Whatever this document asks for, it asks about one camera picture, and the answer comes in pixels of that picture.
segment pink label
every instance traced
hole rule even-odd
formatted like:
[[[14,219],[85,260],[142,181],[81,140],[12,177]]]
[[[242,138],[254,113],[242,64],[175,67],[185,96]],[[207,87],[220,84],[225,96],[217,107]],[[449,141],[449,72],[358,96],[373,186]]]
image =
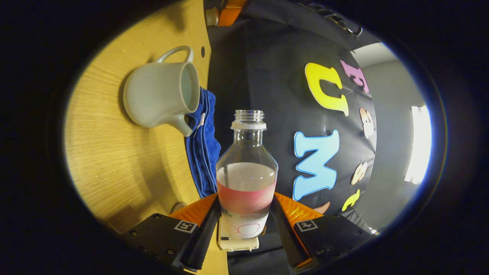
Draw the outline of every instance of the pink label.
[[[217,182],[219,202],[224,209],[238,214],[253,214],[267,208],[275,192],[274,182],[269,187],[258,191],[237,191]]]

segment blue letter m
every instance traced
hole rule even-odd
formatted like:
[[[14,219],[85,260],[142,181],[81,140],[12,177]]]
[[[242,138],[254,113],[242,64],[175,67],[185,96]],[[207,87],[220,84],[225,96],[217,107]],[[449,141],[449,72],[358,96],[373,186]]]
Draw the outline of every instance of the blue letter m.
[[[331,189],[336,182],[336,171],[325,167],[339,150],[339,133],[333,130],[327,137],[305,137],[302,132],[294,136],[295,156],[301,158],[308,151],[314,151],[307,159],[299,163],[295,169],[312,174],[312,177],[299,176],[294,181],[293,199],[298,201],[307,194],[314,193],[324,188]]]

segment yellow letter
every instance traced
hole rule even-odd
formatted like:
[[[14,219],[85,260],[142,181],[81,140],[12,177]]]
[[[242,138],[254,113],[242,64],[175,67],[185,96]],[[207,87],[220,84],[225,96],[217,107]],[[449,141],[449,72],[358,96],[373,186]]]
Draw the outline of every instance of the yellow letter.
[[[342,94],[341,98],[326,95],[319,85],[319,80],[323,79],[336,84],[340,89],[343,88],[339,75],[334,68],[326,68],[316,63],[307,63],[306,78],[312,95],[321,106],[326,109],[342,111],[345,116],[348,116],[348,102],[345,95]]]

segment bottle label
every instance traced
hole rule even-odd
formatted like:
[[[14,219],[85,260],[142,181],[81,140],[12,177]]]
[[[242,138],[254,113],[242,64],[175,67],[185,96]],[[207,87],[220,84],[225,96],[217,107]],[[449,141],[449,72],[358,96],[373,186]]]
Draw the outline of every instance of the bottle label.
[[[237,191],[217,182],[224,228],[240,239],[258,236],[265,227],[277,182],[257,191]]]

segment white wall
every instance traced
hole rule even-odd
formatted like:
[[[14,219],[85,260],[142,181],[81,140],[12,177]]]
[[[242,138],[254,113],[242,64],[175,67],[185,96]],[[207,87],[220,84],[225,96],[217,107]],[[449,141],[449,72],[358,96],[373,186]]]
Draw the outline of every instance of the white wall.
[[[398,216],[419,187],[403,179],[413,140],[411,106],[425,103],[399,60],[366,66],[362,71],[374,100],[377,154],[357,211],[369,226],[380,229]]]

